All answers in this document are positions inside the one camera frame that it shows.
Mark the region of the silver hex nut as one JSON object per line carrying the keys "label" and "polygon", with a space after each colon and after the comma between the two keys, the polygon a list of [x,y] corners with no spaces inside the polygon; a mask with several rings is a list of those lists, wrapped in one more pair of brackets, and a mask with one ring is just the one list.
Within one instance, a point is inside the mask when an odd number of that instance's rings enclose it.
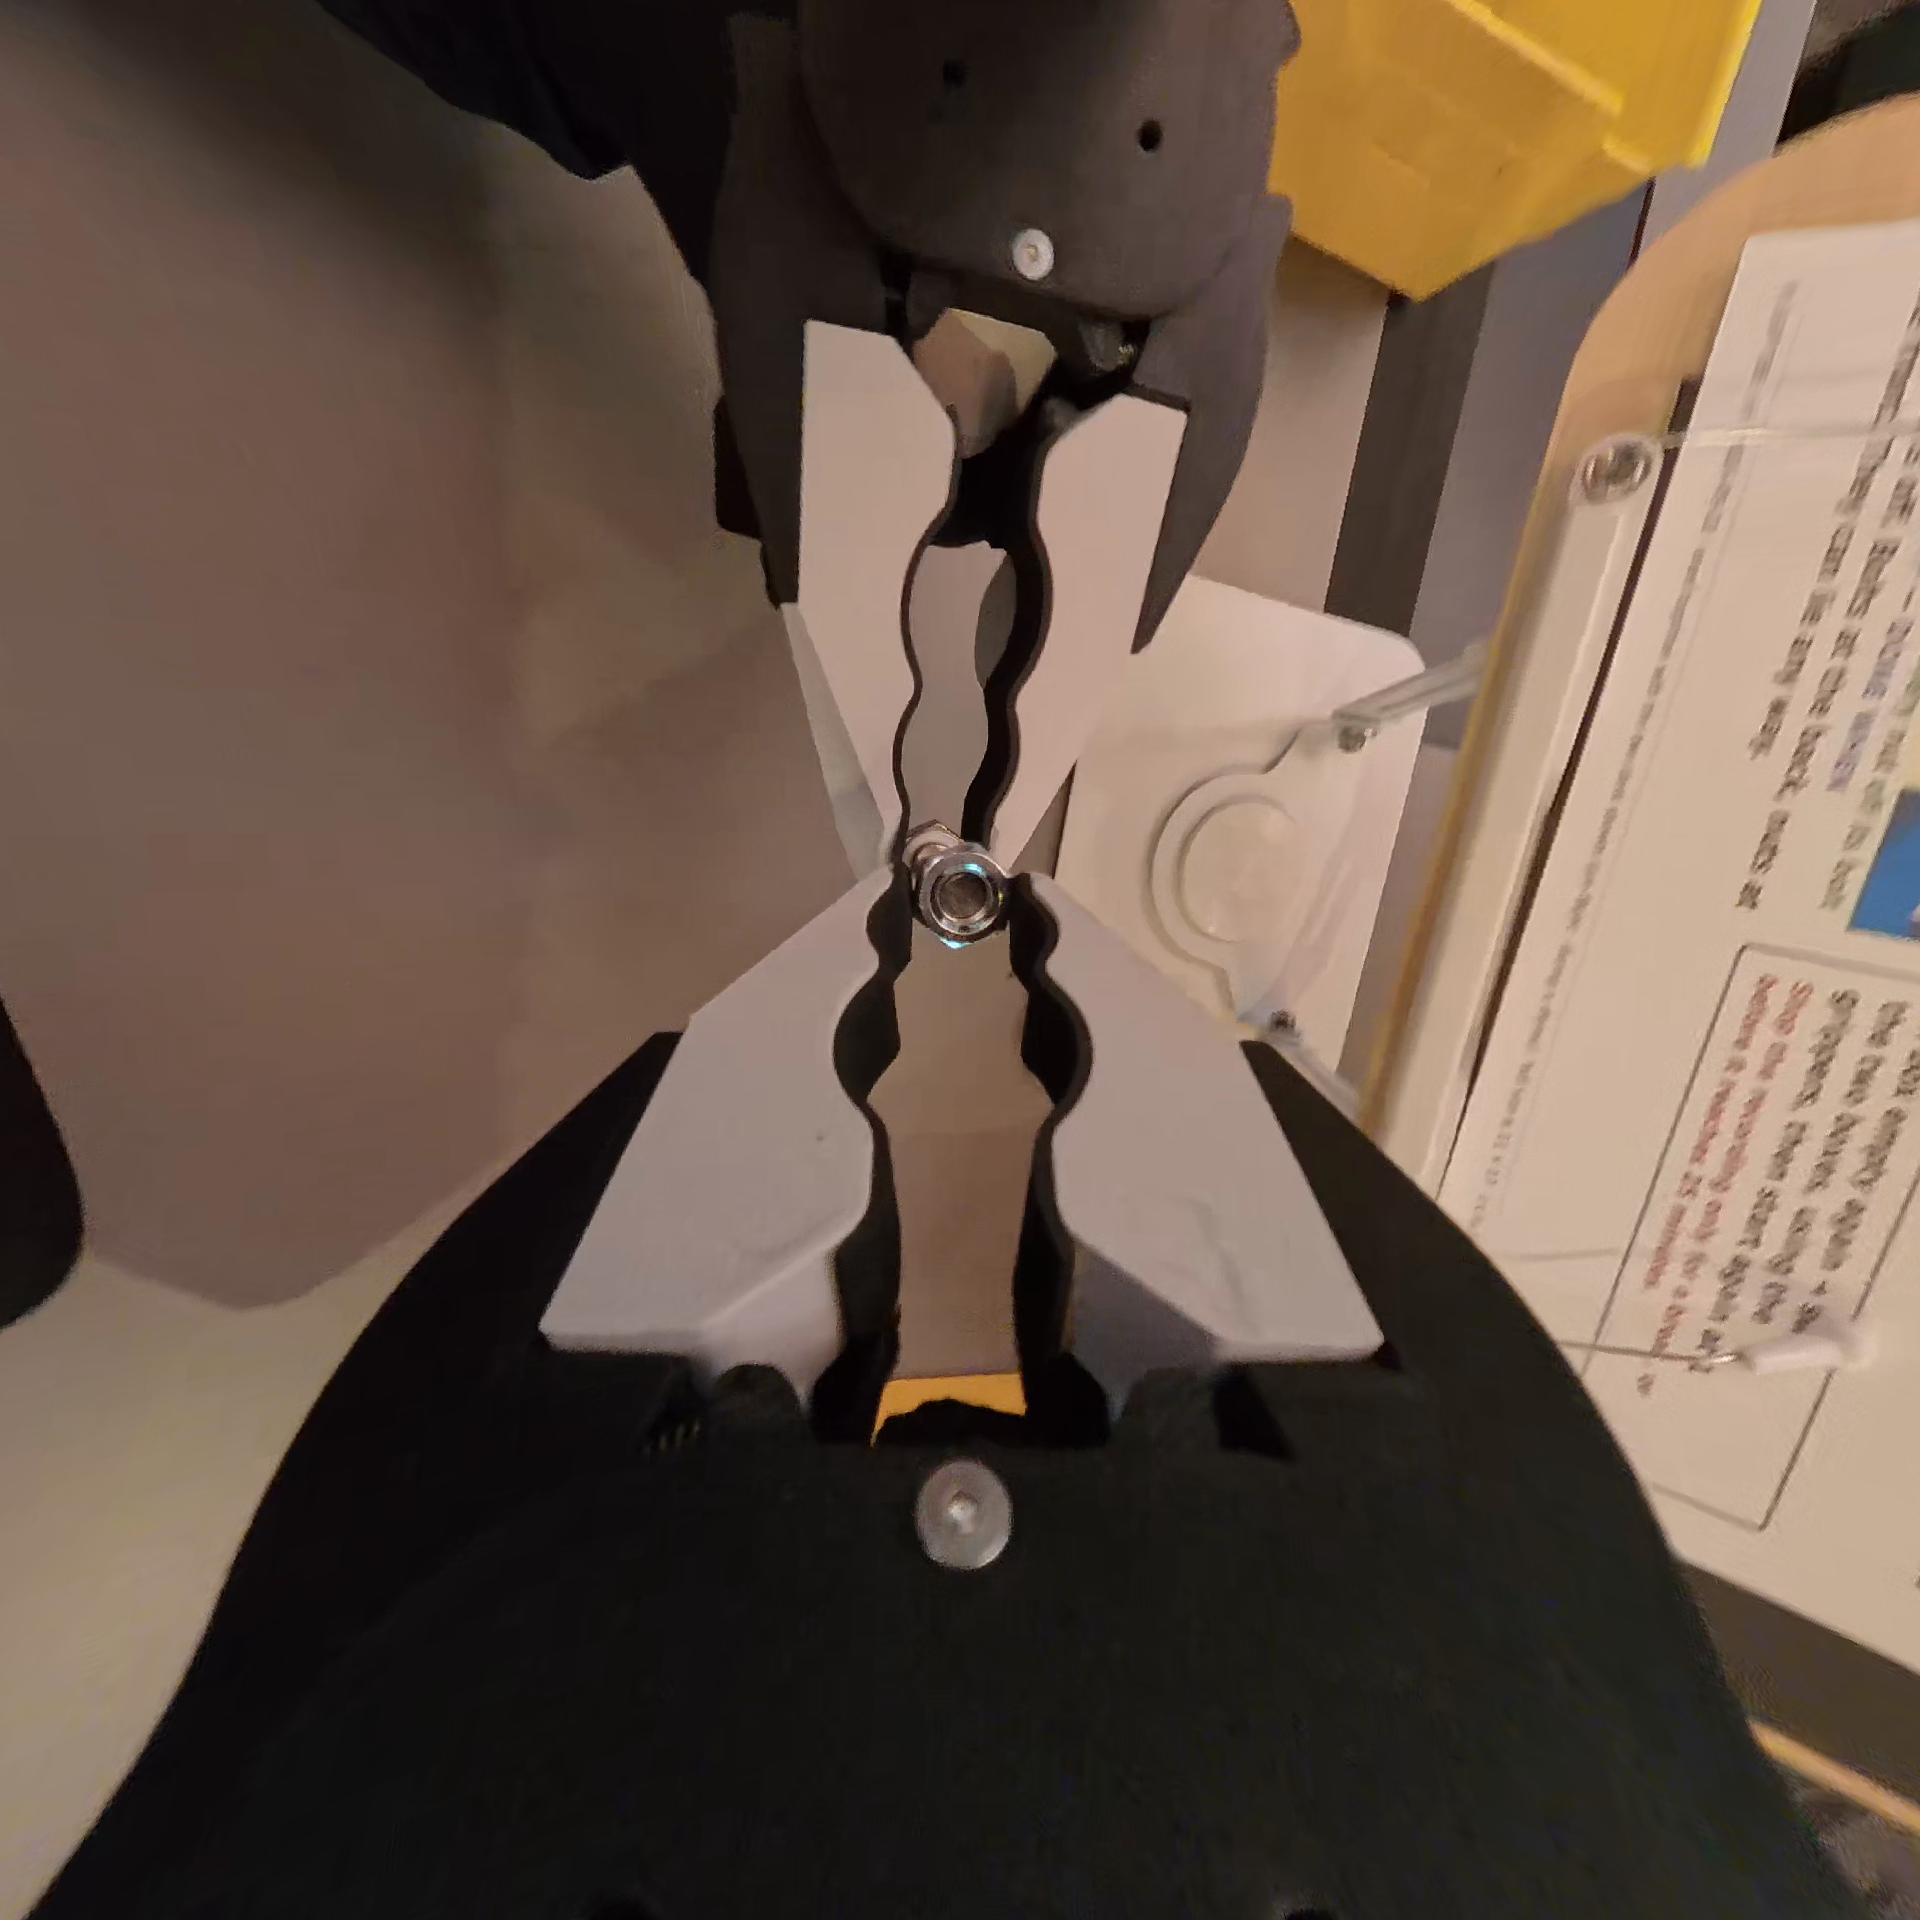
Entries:
{"label": "silver hex nut", "polygon": [[964,948],[1002,933],[1008,878],[985,851],[928,845],[913,856],[911,874],[917,917],[939,944]]}

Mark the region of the instruction sheet on stand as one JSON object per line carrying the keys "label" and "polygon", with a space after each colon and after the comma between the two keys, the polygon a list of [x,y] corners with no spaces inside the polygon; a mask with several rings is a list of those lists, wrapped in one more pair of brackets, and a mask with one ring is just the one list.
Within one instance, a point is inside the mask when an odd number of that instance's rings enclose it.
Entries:
{"label": "instruction sheet on stand", "polygon": [[[1360,1126],[1428,1191],[1448,1170],[1498,981],[1524,914],[1552,802],[1592,707],[1626,574],[1576,589],[1569,638],[1540,638],[1592,447],[1665,432],[1696,379],[1756,232],[1887,224],[1919,211],[1919,100],[1907,93],[1747,164],[1661,230],[1603,301],[1571,364],[1464,742],[1416,864],[1397,965],[1363,1058]],[[1696,1592],[1765,1748],[1856,1800],[1904,1804],[1915,1830],[1915,1676],[1759,1592],[1753,1575],[1696,1573]]]}

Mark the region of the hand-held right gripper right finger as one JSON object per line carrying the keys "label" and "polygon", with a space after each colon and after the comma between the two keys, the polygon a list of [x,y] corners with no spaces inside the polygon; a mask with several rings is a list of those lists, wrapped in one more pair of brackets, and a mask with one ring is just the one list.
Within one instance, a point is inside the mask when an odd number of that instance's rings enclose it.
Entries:
{"label": "hand-held right gripper right finger", "polygon": [[1152,1374],[1370,1359],[1383,1332],[1245,1047],[1049,878],[1008,902],[1047,1096],[1015,1252],[1031,1419],[1114,1419]]}

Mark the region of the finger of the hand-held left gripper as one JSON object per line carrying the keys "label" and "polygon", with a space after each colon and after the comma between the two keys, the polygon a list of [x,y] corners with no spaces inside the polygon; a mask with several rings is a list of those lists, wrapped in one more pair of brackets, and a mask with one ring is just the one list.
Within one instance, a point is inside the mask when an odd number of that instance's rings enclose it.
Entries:
{"label": "finger of the hand-held left gripper", "polygon": [[1183,410],[1132,392],[1060,419],[1021,494],[1013,623],[985,680],[964,832],[1004,869],[1068,782],[1137,650]]}
{"label": "finger of the hand-held left gripper", "polygon": [[960,483],[1007,447],[1051,360],[1041,331],[968,309],[913,348],[805,324],[784,630],[853,874],[888,869],[907,828],[963,826],[1015,581],[1000,546],[944,534]]}

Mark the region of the printed instruction sheet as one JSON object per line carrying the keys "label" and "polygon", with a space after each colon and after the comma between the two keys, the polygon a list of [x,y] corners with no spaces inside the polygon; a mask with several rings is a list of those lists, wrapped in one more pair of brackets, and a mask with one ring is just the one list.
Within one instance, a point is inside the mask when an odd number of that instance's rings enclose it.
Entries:
{"label": "printed instruction sheet", "polygon": [[1909,1669],[1919,228],[1744,246],[1443,1205],[1674,1548]]}

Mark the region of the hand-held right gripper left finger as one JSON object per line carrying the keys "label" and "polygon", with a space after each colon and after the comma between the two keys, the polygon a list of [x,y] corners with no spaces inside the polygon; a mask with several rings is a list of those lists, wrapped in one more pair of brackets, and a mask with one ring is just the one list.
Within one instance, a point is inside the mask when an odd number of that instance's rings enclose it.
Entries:
{"label": "hand-held right gripper left finger", "polygon": [[913,926],[875,870],[687,1024],[544,1309],[554,1349],[775,1370],[820,1437],[874,1432],[903,1261],[874,1093]]}

